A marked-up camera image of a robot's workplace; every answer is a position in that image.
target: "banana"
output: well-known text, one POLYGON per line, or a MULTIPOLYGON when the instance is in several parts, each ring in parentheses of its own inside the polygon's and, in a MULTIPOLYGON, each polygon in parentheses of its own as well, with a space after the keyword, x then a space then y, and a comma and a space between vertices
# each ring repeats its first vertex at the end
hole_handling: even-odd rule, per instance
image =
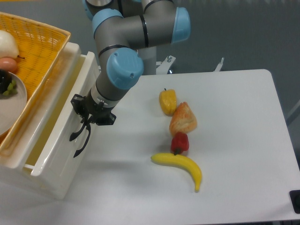
POLYGON ((195 182, 195 191, 198 192, 202 180, 200 167, 193 160, 186 156, 174 155, 172 153, 157 153, 151 156, 153 162, 161 165, 179 166, 187 170, 195 182))

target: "bread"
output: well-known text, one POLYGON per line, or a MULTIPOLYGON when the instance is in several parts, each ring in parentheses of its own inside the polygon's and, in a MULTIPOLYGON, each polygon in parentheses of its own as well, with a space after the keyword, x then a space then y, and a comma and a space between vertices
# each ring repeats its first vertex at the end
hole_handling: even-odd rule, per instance
POLYGON ((172 136, 177 132, 188 133, 197 127, 197 119, 186 102, 180 103, 172 116, 169 130, 172 136))

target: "yellow basket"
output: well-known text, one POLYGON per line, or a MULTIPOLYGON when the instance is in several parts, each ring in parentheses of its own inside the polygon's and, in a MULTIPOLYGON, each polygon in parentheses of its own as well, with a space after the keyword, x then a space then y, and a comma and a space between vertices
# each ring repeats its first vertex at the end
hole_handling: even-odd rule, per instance
POLYGON ((28 96, 24 111, 2 142, 8 144, 38 99, 39 92, 71 34, 45 23, 2 12, 0 12, 0 30, 14 36, 20 56, 25 58, 16 59, 18 70, 15 74, 24 82, 28 96))

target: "drawer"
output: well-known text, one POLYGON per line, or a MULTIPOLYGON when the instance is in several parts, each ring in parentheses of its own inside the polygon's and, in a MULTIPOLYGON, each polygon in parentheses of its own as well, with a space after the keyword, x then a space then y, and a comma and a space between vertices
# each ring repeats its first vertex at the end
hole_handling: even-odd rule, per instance
POLYGON ((87 136, 84 130, 69 141, 82 125, 70 101, 74 94, 86 95, 98 75, 94 53, 82 55, 79 45, 67 43, 26 122, 0 152, 1 181, 57 199, 65 196, 86 151, 73 155, 87 136))

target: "gray background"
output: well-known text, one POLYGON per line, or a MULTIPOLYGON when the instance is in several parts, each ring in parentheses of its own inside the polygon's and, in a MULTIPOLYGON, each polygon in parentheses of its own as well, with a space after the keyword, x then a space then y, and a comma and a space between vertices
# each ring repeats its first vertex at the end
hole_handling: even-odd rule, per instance
MULTIPOLYGON (((284 115, 300 99, 300 0, 174 0, 189 11, 190 39, 157 48, 157 60, 175 56, 175 73, 267 69, 284 115)), ((0 11, 71 32, 82 53, 97 53, 81 0, 0 2, 0 11)), ((300 117, 289 132, 300 161, 300 117)))

